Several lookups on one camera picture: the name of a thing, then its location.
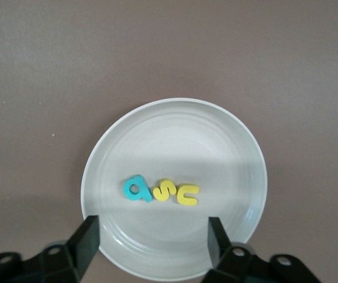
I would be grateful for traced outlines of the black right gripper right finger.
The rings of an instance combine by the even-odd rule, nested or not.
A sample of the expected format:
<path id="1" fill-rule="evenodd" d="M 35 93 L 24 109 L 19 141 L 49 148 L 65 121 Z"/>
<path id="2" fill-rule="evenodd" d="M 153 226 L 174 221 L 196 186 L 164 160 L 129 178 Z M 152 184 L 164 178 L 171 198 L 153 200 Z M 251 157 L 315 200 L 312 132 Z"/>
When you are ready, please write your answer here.
<path id="1" fill-rule="evenodd" d="M 208 252 L 212 268 L 204 282 L 245 282 L 253 254 L 243 243 L 232 243 L 220 218 L 208 218 Z"/>

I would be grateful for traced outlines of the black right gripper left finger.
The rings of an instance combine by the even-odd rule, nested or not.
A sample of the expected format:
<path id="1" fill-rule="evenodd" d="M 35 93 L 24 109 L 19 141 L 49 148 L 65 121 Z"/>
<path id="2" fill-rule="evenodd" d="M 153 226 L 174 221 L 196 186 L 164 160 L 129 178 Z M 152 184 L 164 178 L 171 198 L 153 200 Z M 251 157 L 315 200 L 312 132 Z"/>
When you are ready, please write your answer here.
<path id="1" fill-rule="evenodd" d="M 99 217 L 88 216 L 69 240 L 50 245 L 40 253 L 41 282 L 81 282 L 99 244 Z"/>

